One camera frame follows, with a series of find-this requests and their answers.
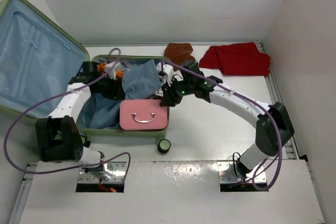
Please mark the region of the orange patterned plush garment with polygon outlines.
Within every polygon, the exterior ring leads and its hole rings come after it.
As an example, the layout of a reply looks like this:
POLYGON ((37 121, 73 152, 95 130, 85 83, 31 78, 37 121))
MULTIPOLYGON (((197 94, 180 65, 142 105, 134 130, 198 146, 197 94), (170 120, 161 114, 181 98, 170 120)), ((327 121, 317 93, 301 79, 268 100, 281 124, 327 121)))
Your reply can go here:
MULTIPOLYGON (((109 62, 103 62, 103 63, 98 64, 98 66, 97 66, 98 71, 101 72, 101 73, 105 73, 104 67, 107 63, 109 63, 109 62)), ((123 71, 119 70, 117 72, 116 78, 122 78, 122 76, 123 76, 123 71)))

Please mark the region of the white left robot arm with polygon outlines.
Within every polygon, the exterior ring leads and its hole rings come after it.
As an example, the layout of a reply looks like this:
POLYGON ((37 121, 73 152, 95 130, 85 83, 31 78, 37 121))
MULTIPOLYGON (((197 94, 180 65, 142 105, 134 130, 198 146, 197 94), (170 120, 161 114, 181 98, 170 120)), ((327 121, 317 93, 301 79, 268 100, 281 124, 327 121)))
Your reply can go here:
POLYGON ((120 70, 119 62, 82 63, 76 76, 68 83, 67 95, 45 119, 38 119, 35 124, 43 162, 75 162, 94 177, 108 178, 104 154, 90 149, 90 143, 80 134, 76 121, 92 94, 98 93, 112 100, 124 98, 120 70))

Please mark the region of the green hardshell suitcase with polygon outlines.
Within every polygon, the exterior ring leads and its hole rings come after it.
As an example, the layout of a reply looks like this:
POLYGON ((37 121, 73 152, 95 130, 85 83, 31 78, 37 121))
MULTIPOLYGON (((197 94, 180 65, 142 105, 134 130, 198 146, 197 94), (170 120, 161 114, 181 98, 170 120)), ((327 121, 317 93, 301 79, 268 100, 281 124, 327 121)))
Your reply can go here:
POLYGON ((89 60, 80 43, 29 1, 1 1, 2 110, 47 117, 89 60))

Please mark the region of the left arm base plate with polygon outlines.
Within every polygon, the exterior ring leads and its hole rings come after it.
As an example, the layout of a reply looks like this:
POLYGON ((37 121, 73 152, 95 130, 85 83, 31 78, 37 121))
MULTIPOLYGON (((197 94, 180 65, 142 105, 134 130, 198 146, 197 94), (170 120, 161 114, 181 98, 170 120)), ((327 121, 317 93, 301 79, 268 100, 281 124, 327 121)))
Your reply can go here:
POLYGON ((79 171, 79 184, 122 184, 124 182, 126 162, 108 162, 99 167, 82 168, 79 171))

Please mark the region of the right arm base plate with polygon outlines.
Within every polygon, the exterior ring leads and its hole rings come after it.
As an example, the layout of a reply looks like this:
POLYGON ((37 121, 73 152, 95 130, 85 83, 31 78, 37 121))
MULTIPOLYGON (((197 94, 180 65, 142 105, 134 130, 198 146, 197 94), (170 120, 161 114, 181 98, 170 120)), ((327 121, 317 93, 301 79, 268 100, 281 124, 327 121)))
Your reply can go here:
POLYGON ((251 172, 246 174, 245 178, 239 172, 234 173, 233 161, 218 161, 217 167, 221 184, 229 185, 243 182, 252 184, 254 174, 256 174, 254 179, 255 184, 267 184, 266 172, 264 172, 263 166, 259 169, 255 167, 251 172))

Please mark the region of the brown cloth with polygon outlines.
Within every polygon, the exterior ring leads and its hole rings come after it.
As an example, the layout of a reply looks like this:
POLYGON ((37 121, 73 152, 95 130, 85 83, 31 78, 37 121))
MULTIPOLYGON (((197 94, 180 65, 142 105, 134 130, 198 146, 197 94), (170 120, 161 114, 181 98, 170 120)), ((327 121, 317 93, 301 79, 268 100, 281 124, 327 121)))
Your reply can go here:
POLYGON ((180 65, 187 60, 195 60, 192 56, 193 48, 189 43, 169 43, 164 51, 164 57, 180 65))

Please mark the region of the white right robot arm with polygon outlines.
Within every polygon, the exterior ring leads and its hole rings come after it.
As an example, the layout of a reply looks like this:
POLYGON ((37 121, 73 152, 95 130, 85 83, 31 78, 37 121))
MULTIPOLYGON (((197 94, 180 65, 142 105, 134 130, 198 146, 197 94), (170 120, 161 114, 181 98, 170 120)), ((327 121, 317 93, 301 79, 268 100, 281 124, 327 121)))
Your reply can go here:
POLYGON ((206 77, 195 60, 187 60, 177 67, 182 75, 180 80, 174 76, 174 67, 176 64, 166 60, 158 64, 163 91, 161 106, 174 107, 184 96, 192 94, 233 112, 255 129, 254 144, 231 165, 234 178, 246 178, 266 158, 282 158, 283 146, 295 133, 282 103, 259 102, 235 91, 216 76, 206 77))

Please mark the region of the pink cosmetic case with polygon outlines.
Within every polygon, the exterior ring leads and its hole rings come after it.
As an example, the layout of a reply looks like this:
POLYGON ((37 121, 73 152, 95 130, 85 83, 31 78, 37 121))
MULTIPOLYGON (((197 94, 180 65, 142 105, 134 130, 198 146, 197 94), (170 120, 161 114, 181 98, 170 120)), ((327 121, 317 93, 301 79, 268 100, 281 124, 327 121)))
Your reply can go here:
POLYGON ((168 110, 161 100, 124 100, 120 104, 119 124, 126 131, 162 130, 168 125, 168 110))

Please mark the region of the red garment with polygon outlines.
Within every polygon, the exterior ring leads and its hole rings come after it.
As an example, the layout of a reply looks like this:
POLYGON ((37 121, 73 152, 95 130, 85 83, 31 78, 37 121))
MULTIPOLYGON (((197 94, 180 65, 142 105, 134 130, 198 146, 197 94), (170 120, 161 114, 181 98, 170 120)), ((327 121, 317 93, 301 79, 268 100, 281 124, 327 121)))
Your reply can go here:
POLYGON ((199 67, 217 69, 225 76, 268 76, 270 57, 253 42, 211 46, 199 67))

